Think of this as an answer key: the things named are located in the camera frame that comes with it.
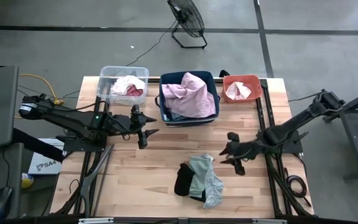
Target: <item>power cord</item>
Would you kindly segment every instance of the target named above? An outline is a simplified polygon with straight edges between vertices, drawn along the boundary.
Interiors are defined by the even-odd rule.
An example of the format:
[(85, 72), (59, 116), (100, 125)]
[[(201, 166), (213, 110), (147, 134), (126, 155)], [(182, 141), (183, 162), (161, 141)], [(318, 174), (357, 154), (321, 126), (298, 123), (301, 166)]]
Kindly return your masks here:
[(293, 153), (293, 155), (301, 161), (301, 163), (302, 163), (302, 165), (303, 165), (303, 169), (305, 170), (305, 176), (306, 176), (306, 178), (307, 178), (307, 177), (308, 177), (308, 173), (307, 173), (307, 171), (306, 171), (306, 164), (305, 164), (305, 162), (303, 161), (303, 159), (302, 159), (298, 154)]
[[(284, 168), (285, 174), (287, 175), (287, 178), (285, 179), (285, 183), (287, 184), (287, 187), (290, 189), (291, 193), (297, 197), (297, 198), (303, 198), (303, 200), (305, 200), (305, 202), (309, 205), (309, 207), (311, 207), (311, 203), (309, 202), (309, 200), (306, 198), (306, 193), (308, 192), (308, 188), (305, 184), (305, 181), (297, 176), (297, 175), (288, 175), (288, 170), (287, 168)], [(292, 189), (292, 182), (298, 182), (301, 187), (302, 187), (302, 191), (301, 192), (296, 192)]]
[(68, 93), (68, 94), (64, 95), (64, 96), (62, 97), (62, 99), (67, 98), (68, 95), (71, 95), (71, 94), (74, 94), (74, 93), (79, 93), (79, 92), (80, 92), (80, 90), (74, 91), (74, 92), (72, 92), (72, 93)]
[(175, 25), (176, 22), (177, 22), (177, 21), (173, 22), (173, 24), (167, 29), (167, 31), (165, 31), (165, 32), (161, 35), (161, 37), (159, 38), (159, 40), (158, 40), (158, 42), (157, 42), (156, 44), (154, 44), (148, 51), (146, 51), (146, 52), (144, 52), (143, 54), (141, 54), (140, 56), (138, 56), (138, 57), (136, 58), (136, 60), (134, 60), (133, 62), (131, 62), (131, 63), (127, 64), (127, 65), (125, 65), (125, 67), (128, 67), (128, 66), (132, 65), (133, 63), (137, 62), (141, 57), (143, 57), (143, 55), (149, 53), (155, 46), (157, 46), (159, 43), (161, 43), (162, 37), (173, 27), (173, 25)]
[(26, 90), (30, 90), (30, 91), (33, 91), (34, 93), (39, 93), (39, 94), (42, 94), (40, 91), (37, 91), (37, 90), (33, 90), (33, 89), (30, 89), (28, 87), (25, 87), (25, 86), (22, 86), (22, 85), (17, 85), (17, 87), (21, 87), (21, 88), (25, 88)]
[(78, 186), (80, 186), (80, 181), (79, 181), (78, 179), (72, 180), (71, 183), (70, 183), (70, 186), (68, 187), (68, 189), (69, 189), (69, 191), (70, 191), (70, 194), (71, 194), (71, 185), (74, 183), (74, 181), (77, 181)]
[(5, 158), (5, 147), (2, 149), (2, 158), (5, 160), (6, 165), (7, 165), (7, 177), (6, 177), (6, 184), (5, 184), (5, 187), (7, 187), (7, 184), (9, 181), (9, 173), (11, 172), (11, 167)]
[(33, 74), (20, 74), (19, 76), (20, 76), (20, 77), (34, 77), (34, 78), (41, 79), (41, 80), (44, 81), (44, 82), (48, 85), (48, 87), (50, 88), (50, 91), (52, 92), (52, 95), (53, 95), (53, 97), (55, 98), (55, 100), (54, 100), (53, 103), (55, 103), (56, 105), (62, 105), (62, 104), (64, 104), (64, 101), (61, 100), (61, 99), (59, 99), (59, 97), (56, 96), (55, 90), (53, 89), (53, 87), (51, 86), (51, 84), (49, 84), (49, 82), (48, 82), (46, 79), (42, 78), (42, 77), (39, 76), (39, 75), (33, 75)]
[(312, 95), (309, 95), (309, 96), (305, 96), (305, 97), (302, 97), (302, 98), (299, 98), (299, 99), (288, 100), (288, 102), (301, 101), (301, 100), (304, 100), (304, 99), (307, 99), (307, 98), (311, 98), (311, 97), (313, 97), (313, 96), (316, 96), (317, 94), (319, 94), (319, 93), (315, 93), (315, 94), (312, 94)]
[(26, 94), (25, 92), (23, 92), (22, 90), (17, 90), (17, 91), (19, 91), (19, 92), (25, 94), (26, 96), (30, 96), (30, 95)]
[(81, 108), (71, 109), (71, 110), (61, 110), (61, 109), (56, 109), (56, 108), (52, 108), (52, 109), (53, 109), (53, 110), (57, 110), (57, 111), (66, 111), (66, 112), (69, 112), (69, 111), (79, 111), (79, 110), (82, 110), (82, 109), (85, 109), (85, 108), (89, 108), (89, 107), (91, 107), (91, 106), (98, 105), (98, 104), (101, 104), (101, 103), (105, 103), (105, 101), (104, 101), (104, 100), (101, 100), (101, 101), (99, 101), (99, 102), (92, 103), (92, 104), (90, 104), (90, 105), (88, 105), (88, 106), (83, 106), (83, 107), (81, 107)]
[(114, 117), (109, 113), (109, 107), (108, 107), (107, 102), (104, 104), (104, 109), (106, 110), (107, 116), (110, 119), (114, 120), (117, 124), (119, 124), (121, 127), (123, 127), (127, 131), (127, 133), (122, 134), (122, 139), (125, 140), (125, 141), (129, 141), (131, 139), (131, 135), (129, 134), (130, 131), (121, 122), (119, 122), (118, 120), (114, 119)]

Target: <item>orange basket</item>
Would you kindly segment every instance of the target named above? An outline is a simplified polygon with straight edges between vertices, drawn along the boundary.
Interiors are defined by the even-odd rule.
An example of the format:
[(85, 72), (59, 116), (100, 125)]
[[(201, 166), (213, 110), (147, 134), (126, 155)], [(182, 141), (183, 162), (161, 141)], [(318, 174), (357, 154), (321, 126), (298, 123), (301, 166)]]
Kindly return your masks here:
[[(242, 82), (251, 94), (245, 100), (232, 100), (226, 95), (226, 90), (234, 82)], [(228, 103), (241, 103), (254, 101), (262, 95), (262, 87), (259, 78), (256, 75), (228, 75), (223, 78), (223, 96)]]

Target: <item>clothing pile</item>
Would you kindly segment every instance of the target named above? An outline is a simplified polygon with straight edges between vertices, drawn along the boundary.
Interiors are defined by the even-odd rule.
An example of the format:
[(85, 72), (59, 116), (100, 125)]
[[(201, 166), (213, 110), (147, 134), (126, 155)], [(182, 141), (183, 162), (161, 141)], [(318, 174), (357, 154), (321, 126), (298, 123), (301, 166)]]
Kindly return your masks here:
[(162, 91), (165, 107), (174, 121), (216, 114), (214, 96), (208, 92), (205, 82), (188, 72), (181, 84), (163, 84)]
[(226, 96), (232, 100), (245, 100), (251, 94), (251, 90), (242, 82), (234, 82), (226, 90)]
[(118, 78), (111, 87), (110, 94), (118, 96), (141, 96), (145, 83), (133, 75)]
[(188, 164), (180, 164), (175, 193), (204, 202), (205, 209), (219, 205), (222, 202), (223, 182), (215, 175), (212, 160), (210, 155), (203, 154), (192, 156)]

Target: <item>black cloth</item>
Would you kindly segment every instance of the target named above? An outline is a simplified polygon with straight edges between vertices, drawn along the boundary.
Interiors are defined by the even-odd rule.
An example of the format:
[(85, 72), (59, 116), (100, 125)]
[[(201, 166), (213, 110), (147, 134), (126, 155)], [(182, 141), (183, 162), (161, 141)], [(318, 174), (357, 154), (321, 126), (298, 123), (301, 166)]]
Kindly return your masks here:
[(199, 201), (199, 202), (205, 202), (205, 200), (206, 200), (206, 196), (205, 196), (205, 189), (203, 190), (203, 194), (201, 195), (201, 198), (198, 198), (198, 197), (192, 197), (192, 196), (190, 196), (192, 199), (194, 199), (194, 200), (197, 200), (197, 201)]
[(190, 167), (182, 163), (180, 164), (180, 169), (178, 170), (178, 178), (175, 182), (175, 194), (179, 196), (189, 195), (191, 181), (193, 180), (194, 172)]

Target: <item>concrete floor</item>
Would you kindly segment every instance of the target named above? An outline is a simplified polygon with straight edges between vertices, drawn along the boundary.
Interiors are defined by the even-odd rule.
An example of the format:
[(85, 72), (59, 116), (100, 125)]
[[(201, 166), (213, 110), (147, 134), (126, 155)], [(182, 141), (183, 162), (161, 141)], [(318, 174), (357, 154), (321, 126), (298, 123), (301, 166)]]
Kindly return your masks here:
[[(207, 28), (257, 29), (253, 0), (194, 0)], [(265, 29), (358, 30), (358, 0), (259, 0)], [(167, 28), (173, 18), (165, 0), (0, 0), (0, 25)], [(46, 32), (0, 30), (0, 65), (18, 65), (21, 73), (46, 78), (58, 96), (79, 90), (86, 75), (99, 75), (106, 65), (125, 65), (142, 54), (160, 32)], [(198, 43), (186, 34), (187, 44)], [(180, 70), (221, 69), (233, 74), (267, 77), (259, 34), (206, 33), (204, 50), (179, 48), (169, 35), (134, 66), (150, 75)], [(358, 35), (266, 35), (273, 75), (284, 78), (290, 99), (325, 88), (349, 101), (358, 96)], [(39, 80), (19, 84), (49, 93)], [(17, 104), (22, 94), (18, 93)], [(293, 114), (309, 101), (290, 104)], [(67, 99), (74, 107), (76, 99)], [(49, 138), (63, 130), (44, 121), (15, 120), (15, 127), (35, 137)], [(302, 141), (308, 183), (317, 215), (358, 221), (358, 181), (342, 177), (358, 170), (340, 120), (307, 124)], [(40, 215), (49, 192), (26, 196), (23, 213)]]

